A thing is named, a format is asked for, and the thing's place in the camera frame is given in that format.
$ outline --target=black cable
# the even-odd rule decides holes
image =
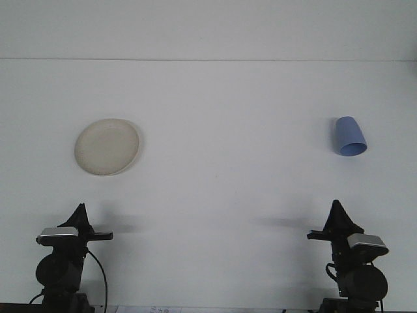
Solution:
[[[327,275],[328,275],[328,276],[329,276],[332,280],[334,280],[335,282],[338,282],[338,281],[337,281],[336,276],[334,276],[334,275],[333,275],[333,273],[332,273],[332,272],[330,272],[329,267],[333,267],[333,268],[336,268],[336,267],[334,266],[334,264],[333,264],[333,263],[327,263],[327,265],[326,265],[326,273],[327,273]]]
[[[384,313],[384,302],[382,301],[382,299],[379,301],[379,304],[381,305],[381,313]]]
[[[32,300],[30,300],[29,304],[31,305],[33,303],[33,301],[35,301],[36,299],[38,299],[41,295],[44,295],[43,293],[39,293],[38,295],[34,296]]]
[[[100,261],[98,261],[98,258],[96,258],[96,256],[95,256],[93,253],[91,253],[91,251],[90,251],[90,250],[88,250],[88,249],[87,249],[87,253],[88,253],[88,254],[90,254],[90,255],[93,257],[93,259],[94,259],[94,260],[96,260],[96,262],[97,262],[98,266],[100,266],[100,268],[101,268],[101,270],[102,270],[102,272],[103,272],[103,277],[104,277],[104,287],[105,287],[105,289],[106,289],[106,300],[105,300],[105,302],[104,302],[104,313],[106,313],[106,312],[107,312],[107,301],[108,301],[108,286],[107,286],[107,278],[106,278],[106,274],[105,274],[105,272],[104,272],[104,268],[103,268],[102,264],[100,263]]]

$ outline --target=cup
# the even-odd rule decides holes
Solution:
[[[345,116],[338,119],[335,131],[336,147],[340,155],[352,157],[367,149],[364,135],[353,117]]]

